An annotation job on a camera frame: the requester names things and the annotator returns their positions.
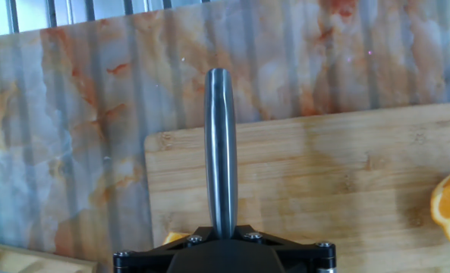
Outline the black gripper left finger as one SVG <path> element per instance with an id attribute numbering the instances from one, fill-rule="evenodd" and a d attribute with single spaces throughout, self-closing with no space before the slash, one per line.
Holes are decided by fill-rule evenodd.
<path id="1" fill-rule="evenodd" d="M 171 231 L 164 244 L 145 252 L 120 250 L 113 254 L 114 273 L 167 272 L 182 250 L 218 240 L 212 227 L 199 227 L 192 234 Z"/>

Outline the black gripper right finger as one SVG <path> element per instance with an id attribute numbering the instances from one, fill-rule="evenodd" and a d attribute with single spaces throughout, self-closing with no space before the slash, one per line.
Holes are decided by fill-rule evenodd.
<path id="1" fill-rule="evenodd" d="M 336 273 L 337 256 L 334 243 L 319 241 L 312 244 L 296 243 L 271 234 L 256 231 L 250 225 L 240 225 L 235 228 L 234 239 L 266 246 L 272 250 L 277 260 L 286 270 L 292 266 L 305 265 L 305 272 Z"/>

